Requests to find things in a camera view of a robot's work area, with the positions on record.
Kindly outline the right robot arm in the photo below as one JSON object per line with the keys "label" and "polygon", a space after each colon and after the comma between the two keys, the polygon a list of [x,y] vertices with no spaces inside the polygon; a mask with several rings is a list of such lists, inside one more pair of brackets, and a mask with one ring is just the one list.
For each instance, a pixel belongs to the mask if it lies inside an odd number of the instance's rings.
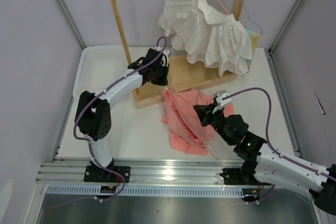
{"label": "right robot arm", "polygon": [[211,126],[244,160],[240,179],[246,184],[262,182],[299,193],[321,210],[335,215],[335,165],[326,167],[277,149],[248,130],[239,114],[225,116],[214,103],[193,108],[202,126]]}

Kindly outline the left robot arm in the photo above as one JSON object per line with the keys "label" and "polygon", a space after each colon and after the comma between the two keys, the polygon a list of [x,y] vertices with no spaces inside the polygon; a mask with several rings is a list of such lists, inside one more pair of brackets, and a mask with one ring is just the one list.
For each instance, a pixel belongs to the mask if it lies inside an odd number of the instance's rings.
{"label": "left robot arm", "polygon": [[79,98],[73,131],[74,137],[89,144],[91,161],[86,167],[85,182],[127,183],[129,169],[114,166],[107,135],[112,128],[111,110],[133,90],[146,83],[167,85],[168,57],[164,49],[150,48],[144,57],[128,65],[123,75],[107,88],[97,92],[84,91]]}

